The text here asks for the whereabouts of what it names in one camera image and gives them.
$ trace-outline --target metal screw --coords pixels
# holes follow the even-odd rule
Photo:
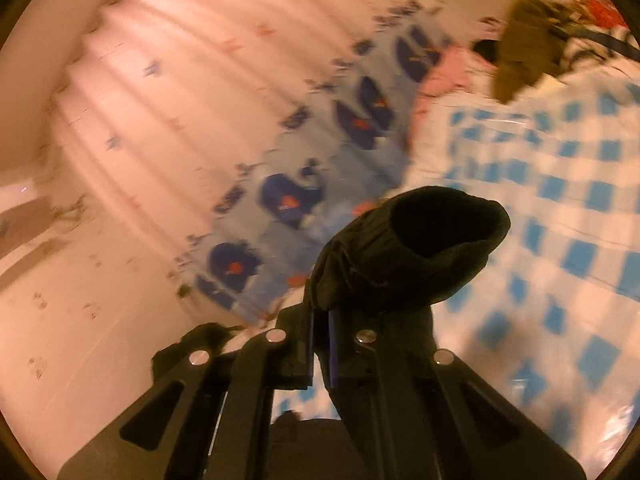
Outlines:
[[[266,334],[269,343],[282,343],[287,338],[287,333],[279,328],[273,328]]]
[[[360,330],[356,334],[356,341],[358,343],[362,343],[363,345],[370,345],[378,338],[378,334],[376,334],[373,330],[365,329]]]
[[[455,359],[455,356],[449,351],[445,349],[438,350],[435,354],[433,354],[433,360],[436,361],[437,364],[448,366]]]
[[[195,352],[191,352],[189,355],[189,362],[193,366],[202,366],[209,362],[209,352],[206,350],[196,350]]]

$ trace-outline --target red fabric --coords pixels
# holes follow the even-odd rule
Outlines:
[[[611,2],[589,0],[589,11],[598,27],[613,28],[621,25],[622,27],[628,28],[624,18]]]

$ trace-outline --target brown fabric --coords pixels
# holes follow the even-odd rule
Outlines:
[[[553,34],[551,27],[567,21],[565,12],[541,0],[515,1],[498,46],[494,98],[507,103],[521,88],[535,85],[543,74],[561,73],[566,41]]]

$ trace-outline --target blue patterned fabric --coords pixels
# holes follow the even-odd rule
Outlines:
[[[411,9],[354,45],[353,60],[335,60],[331,81],[309,82],[273,149],[238,165],[212,232],[189,240],[177,259],[183,278],[251,324],[268,318],[322,246],[401,185],[415,90],[449,43],[427,12]]]
[[[513,227],[464,301],[433,307],[441,346],[590,476],[638,420],[640,391],[640,112],[606,91],[611,84],[585,78],[546,99],[496,106],[491,118],[477,105],[452,108],[466,119],[448,132],[450,166],[479,170],[444,183],[498,200]],[[521,118],[507,123],[514,111]],[[584,428],[596,424],[588,410],[610,417],[599,448],[584,445]]]

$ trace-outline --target blue and white checkered blanket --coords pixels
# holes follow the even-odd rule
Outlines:
[[[452,96],[449,169],[414,179],[509,212],[487,267],[433,306],[436,338],[590,478],[640,415],[639,84],[605,68],[509,106]],[[337,416],[316,375],[307,392],[278,392],[274,416]]]

